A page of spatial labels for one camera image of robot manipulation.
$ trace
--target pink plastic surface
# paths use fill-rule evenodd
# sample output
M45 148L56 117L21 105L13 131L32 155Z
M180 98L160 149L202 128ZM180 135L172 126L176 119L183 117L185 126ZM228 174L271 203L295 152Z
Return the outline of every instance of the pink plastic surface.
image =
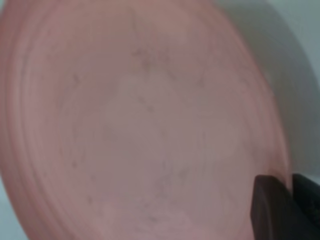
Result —
M290 188L274 98L205 0L9 0L0 154L31 240L252 240Z

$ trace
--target black object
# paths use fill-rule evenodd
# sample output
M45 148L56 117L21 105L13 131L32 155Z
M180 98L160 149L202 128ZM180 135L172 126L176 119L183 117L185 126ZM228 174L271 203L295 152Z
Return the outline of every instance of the black object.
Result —
M251 206L255 240L320 240L320 229L307 217L314 219L315 224L319 222L314 217L317 208L309 208L315 203L310 201L309 196L320 195L315 193L315 186L306 178L294 175L293 179L295 198L306 207L307 215L277 178L256 177Z
M320 229L320 186L300 174L295 174L293 199L309 221Z

